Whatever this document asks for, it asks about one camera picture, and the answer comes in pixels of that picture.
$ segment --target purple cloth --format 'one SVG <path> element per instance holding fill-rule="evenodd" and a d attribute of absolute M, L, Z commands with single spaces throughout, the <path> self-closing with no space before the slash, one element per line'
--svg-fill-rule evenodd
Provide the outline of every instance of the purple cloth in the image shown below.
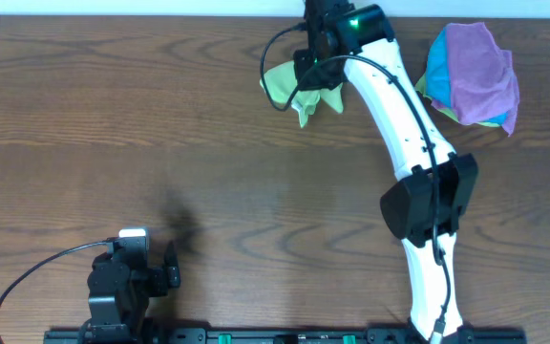
<path fill-rule="evenodd" d="M 432 99 L 432 107 L 434 107 L 434 109 L 436 110 L 442 110 L 442 109 L 447 109 L 448 106 L 441 103 L 440 100 L 438 99 Z"/>
<path fill-rule="evenodd" d="M 508 113 L 502 128 L 512 135 L 519 104 L 513 54 L 496 45 L 484 23 L 475 23 L 447 26 L 447 56 L 459 122 L 469 125 Z"/>

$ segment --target wooden table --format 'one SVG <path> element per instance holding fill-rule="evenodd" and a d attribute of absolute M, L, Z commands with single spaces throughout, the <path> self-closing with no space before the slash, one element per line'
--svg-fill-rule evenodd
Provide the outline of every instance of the wooden table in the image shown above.
<path fill-rule="evenodd" d="M 180 249 L 182 287 L 150 310 L 163 323 L 404 322 L 407 262 L 378 206 L 395 180 L 365 104 L 347 86 L 345 114 L 320 106 L 301 130 L 258 84 L 265 42 L 296 21 L 0 17 L 0 294 L 55 252 L 149 226 L 156 251 L 172 238 Z M 392 20 L 412 80 L 451 21 Z M 514 52 L 515 134 L 431 110 L 480 168 L 455 249 L 457 302 L 476 326 L 550 343 L 550 21 L 487 26 Z M 282 39 L 268 65 L 305 45 Z M 100 251 L 22 283 L 2 310 L 7 342 L 88 318 Z"/>

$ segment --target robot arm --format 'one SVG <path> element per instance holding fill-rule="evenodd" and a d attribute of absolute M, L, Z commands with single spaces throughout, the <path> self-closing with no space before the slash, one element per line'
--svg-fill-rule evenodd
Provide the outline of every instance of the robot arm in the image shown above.
<path fill-rule="evenodd" d="M 396 40 L 389 41 L 382 38 L 367 44 L 362 47 L 362 52 L 359 55 L 379 63 L 398 77 L 419 112 L 419 116 L 431 136 L 431 141 L 435 145 L 436 163 L 441 164 L 449 161 L 455 150 L 435 128 L 414 91 L 405 72 Z M 418 165 L 423 169 L 431 168 L 429 156 L 424 149 L 426 142 L 422 138 L 411 109 L 398 89 L 388 81 L 386 76 L 375 71 L 372 66 L 356 60 L 347 61 L 345 75 L 369 107 L 370 113 L 390 152 L 396 179 L 400 181 L 409 177 L 413 173 L 413 168 Z M 431 250 L 432 240 L 428 240 L 424 247 L 416 247 L 408 239 L 403 239 L 402 243 L 407 254 L 411 276 L 411 321 L 422 336 L 428 339 L 445 300 L 447 292 L 445 276 L 442 268 L 434 261 Z M 446 327 L 443 335 L 455 333 L 457 328 L 462 325 L 462 319 L 455 302 L 454 243 L 455 234 L 445 233 L 439 237 L 439 244 L 445 251 L 446 265 L 452 281 L 451 300 L 445 314 Z"/>
<path fill-rule="evenodd" d="M 455 231 L 458 217 L 470 199 L 476 163 L 472 156 L 457 157 L 454 148 L 435 128 L 405 72 L 393 29 L 378 6 L 356 10 L 345 0 L 307 0 L 305 20 L 309 49 L 294 54 L 297 79 L 303 80 L 299 81 L 299 89 L 332 89 L 347 80 L 367 103 L 388 147 L 398 180 L 381 199 L 381 209 L 388 227 L 402 240 L 407 254 L 412 285 L 411 321 L 425 339 L 430 339 L 433 333 L 437 336 L 455 333 L 462 325 L 453 278 Z M 377 63 L 391 75 L 357 59 L 339 62 L 339 57 L 338 61 L 324 62 L 350 54 Z M 323 67 L 317 70 L 316 66 L 310 71 L 317 61 Z M 400 87 L 391 82 L 392 77 L 397 78 Z M 413 115 L 410 104 L 418 118 Z M 423 137 L 419 120 L 428 138 Z M 427 139 L 433 145 L 438 165 L 438 202 L 433 199 L 433 162 L 427 152 Z M 438 206 L 440 214 L 437 219 L 433 216 L 434 206 Z M 437 240 L 451 279 L 451 298 L 443 314 L 445 327 L 438 332 L 434 331 L 435 324 L 448 286 L 445 273 L 432 252 L 433 222 L 437 222 Z"/>

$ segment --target green connector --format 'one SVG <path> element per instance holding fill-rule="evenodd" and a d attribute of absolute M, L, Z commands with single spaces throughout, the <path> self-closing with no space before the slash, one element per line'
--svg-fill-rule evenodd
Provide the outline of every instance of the green connector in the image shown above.
<path fill-rule="evenodd" d="M 218 344 L 231 344 L 233 342 L 233 337 L 230 334 L 220 334 L 218 336 Z"/>
<path fill-rule="evenodd" d="M 355 344 L 355 335 L 344 335 L 343 344 Z"/>

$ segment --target black clamp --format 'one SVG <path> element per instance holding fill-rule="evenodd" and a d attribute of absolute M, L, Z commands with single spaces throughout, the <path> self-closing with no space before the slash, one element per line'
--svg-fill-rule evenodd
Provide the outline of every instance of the black clamp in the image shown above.
<path fill-rule="evenodd" d="M 409 177 L 398 181 L 381 197 L 381 212 L 391 233 L 424 247 L 432 239 L 433 187 L 431 169 L 412 169 Z M 459 217 L 466 212 L 478 166 L 471 154 L 451 159 L 438 166 L 438 234 L 453 234 L 459 229 Z"/>

